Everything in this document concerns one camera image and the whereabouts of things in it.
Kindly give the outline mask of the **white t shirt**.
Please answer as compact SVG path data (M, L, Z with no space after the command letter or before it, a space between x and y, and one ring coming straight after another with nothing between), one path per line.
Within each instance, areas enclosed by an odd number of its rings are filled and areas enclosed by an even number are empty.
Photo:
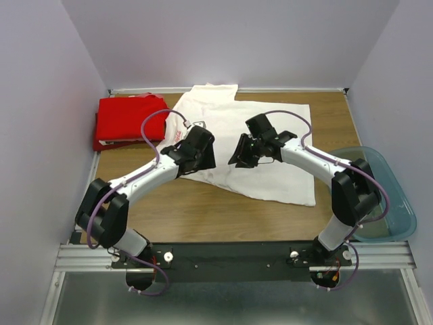
M309 105L237 101L237 90L237 85L193 86L168 115L158 149L184 139L183 121L189 120L214 135L216 167L187 175L187 179L253 199L315 206L315 182L310 173L268 157L254 140L247 139L244 149L237 149L241 135L250 133L246 121L261 113L277 133L289 131L302 137L311 123Z

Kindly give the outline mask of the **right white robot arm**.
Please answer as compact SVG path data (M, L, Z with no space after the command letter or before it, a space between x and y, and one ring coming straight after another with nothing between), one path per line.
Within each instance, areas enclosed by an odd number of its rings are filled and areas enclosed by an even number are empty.
M306 143L305 135L278 133L267 113L248 119L246 126L249 132L241 134L229 164L252 169L261 158L272 158L306 171L328 187L332 217L313 240L306 256L308 261L327 265L384 197L369 163L363 159L341 159L318 150Z

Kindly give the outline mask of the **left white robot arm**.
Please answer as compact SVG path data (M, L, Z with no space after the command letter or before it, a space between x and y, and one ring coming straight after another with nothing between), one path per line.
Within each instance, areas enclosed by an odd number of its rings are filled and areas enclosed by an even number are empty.
M127 227L129 209L164 183L215 168L213 143L214 135L195 125L184 139L161 149L148 164L109 182L95 179L87 188L75 223L100 246L125 252L135 267L145 266L151 243Z

